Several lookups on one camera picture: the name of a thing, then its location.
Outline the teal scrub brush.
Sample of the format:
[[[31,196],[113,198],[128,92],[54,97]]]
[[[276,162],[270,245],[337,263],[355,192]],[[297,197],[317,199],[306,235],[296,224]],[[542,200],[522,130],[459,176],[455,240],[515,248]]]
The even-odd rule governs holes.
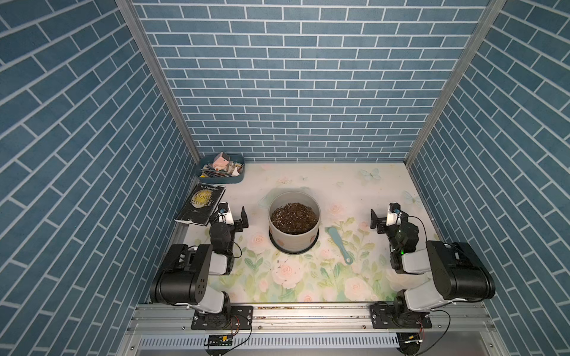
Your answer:
[[[338,229],[336,227],[326,227],[326,233],[329,234],[332,241],[337,245],[339,248],[341,255],[343,256],[344,262],[347,265],[351,265],[353,263],[353,258],[350,256],[348,250],[344,247],[343,240],[341,238],[341,234],[339,234]]]

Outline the white ceramic pot with soil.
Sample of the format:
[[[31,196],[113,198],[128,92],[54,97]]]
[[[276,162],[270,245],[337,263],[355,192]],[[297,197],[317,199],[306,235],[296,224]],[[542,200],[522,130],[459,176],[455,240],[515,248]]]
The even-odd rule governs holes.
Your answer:
[[[304,191],[285,191],[270,204],[269,233],[314,233],[319,231],[321,217],[321,209],[312,195]]]

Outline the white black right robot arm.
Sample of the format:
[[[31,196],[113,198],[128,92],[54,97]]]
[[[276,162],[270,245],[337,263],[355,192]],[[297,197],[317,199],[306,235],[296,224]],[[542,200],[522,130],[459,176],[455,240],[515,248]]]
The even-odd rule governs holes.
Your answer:
[[[398,203],[391,203],[384,217],[374,211],[370,215],[371,229],[387,237],[392,269],[397,274],[431,276],[396,294],[393,309],[397,316],[427,314],[451,303],[479,303],[494,297],[494,279],[469,243],[426,239],[420,249],[419,227]]]

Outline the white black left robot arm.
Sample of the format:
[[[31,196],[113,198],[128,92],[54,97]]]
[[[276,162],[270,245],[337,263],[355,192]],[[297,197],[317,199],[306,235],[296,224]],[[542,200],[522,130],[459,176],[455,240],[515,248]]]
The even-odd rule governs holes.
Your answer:
[[[227,276],[235,261],[242,257],[235,235],[249,227],[246,209],[239,218],[232,217],[224,203],[210,218],[210,242],[197,246],[170,246],[151,283],[151,302],[170,306],[186,306],[206,316],[228,317],[229,295],[209,286],[211,276]]]

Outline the dark green pot saucer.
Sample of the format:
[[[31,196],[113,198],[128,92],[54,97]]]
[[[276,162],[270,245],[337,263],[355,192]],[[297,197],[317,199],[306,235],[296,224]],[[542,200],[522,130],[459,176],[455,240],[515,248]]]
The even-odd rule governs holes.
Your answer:
[[[307,234],[285,234],[281,231],[269,233],[270,241],[280,252],[288,255],[302,255],[310,251],[319,241],[319,231]]]

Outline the black book gold cover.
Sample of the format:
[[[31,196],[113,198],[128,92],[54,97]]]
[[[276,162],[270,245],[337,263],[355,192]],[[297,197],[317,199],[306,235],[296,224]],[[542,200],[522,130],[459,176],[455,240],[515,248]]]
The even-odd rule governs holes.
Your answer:
[[[185,201],[175,222],[188,225],[207,226],[217,209],[226,188],[199,182]]]

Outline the floral table mat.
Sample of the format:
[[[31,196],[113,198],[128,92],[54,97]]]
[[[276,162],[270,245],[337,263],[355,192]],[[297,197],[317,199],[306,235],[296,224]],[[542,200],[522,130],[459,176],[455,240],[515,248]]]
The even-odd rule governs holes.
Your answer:
[[[285,191],[312,195],[322,212],[319,241],[302,255],[288,255],[269,237],[268,210]],[[436,229],[402,163],[249,163],[242,182],[226,187],[234,216],[245,207],[249,228],[235,237],[242,257],[227,276],[209,285],[234,303],[389,301],[423,275],[397,274],[390,266],[387,237],[370,228],[371,209],[385,215],[399,203],[419,227],[419,238],[435,240]],[[336,227],[353,258],[347,265],[326,227]]]

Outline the teal stationery tray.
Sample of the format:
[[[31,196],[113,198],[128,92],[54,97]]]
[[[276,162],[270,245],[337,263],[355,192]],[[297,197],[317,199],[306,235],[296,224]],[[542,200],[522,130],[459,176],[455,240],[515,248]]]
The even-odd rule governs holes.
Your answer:
[[[209,154],[200,159],[193,175],[202,183],[212,185],[236,184],[243,180],[246,166],[240,154]]]

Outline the green circuit board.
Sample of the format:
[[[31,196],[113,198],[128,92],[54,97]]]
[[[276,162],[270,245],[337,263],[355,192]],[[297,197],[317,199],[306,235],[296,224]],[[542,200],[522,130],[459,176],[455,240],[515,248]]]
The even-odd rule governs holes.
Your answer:
[[[212,347],[230,348],[233,346],[232,335],[209,335],[205,342],[205,347],[210,349]]]

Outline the right black electronics module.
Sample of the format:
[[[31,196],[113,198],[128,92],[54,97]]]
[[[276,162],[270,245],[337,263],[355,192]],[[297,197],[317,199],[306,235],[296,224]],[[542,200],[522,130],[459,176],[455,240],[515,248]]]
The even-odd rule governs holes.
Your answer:
[[[398,339],[398,347],[396,350],[402,355],[414,356],[420,351],[422,338],[420,333],[402,332],[396,334]]]

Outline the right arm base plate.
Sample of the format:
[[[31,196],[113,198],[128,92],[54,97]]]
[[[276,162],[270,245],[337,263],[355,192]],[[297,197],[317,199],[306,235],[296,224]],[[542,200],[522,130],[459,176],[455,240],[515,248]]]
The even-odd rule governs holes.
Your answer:
[[[426,312],[396,309],[393,304],[374,303],[369,306],[374,329],[431,329],[430,315]]]

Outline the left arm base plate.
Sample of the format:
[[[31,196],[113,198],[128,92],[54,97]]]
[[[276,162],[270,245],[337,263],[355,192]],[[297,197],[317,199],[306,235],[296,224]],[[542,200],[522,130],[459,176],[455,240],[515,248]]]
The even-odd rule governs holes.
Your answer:
[[[253,306],[234,306],[212,314],[196,311],[191,323],[194,331],[250,330],[252,329]]]

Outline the aluminium front rail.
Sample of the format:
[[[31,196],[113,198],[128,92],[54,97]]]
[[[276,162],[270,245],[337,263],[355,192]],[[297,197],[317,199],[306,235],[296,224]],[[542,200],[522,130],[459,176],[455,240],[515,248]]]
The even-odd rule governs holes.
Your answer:
[[[120,355],[401,355],[396,334],[420,333],[418,355],[506,355],[484,305],[459,303],[429,313],[431,329],[374,329],[372,303],[248,303],[252,329],[194,331],[195,311],[141,304]],[[205,347],[209,335],[232,335],[233,346]]]

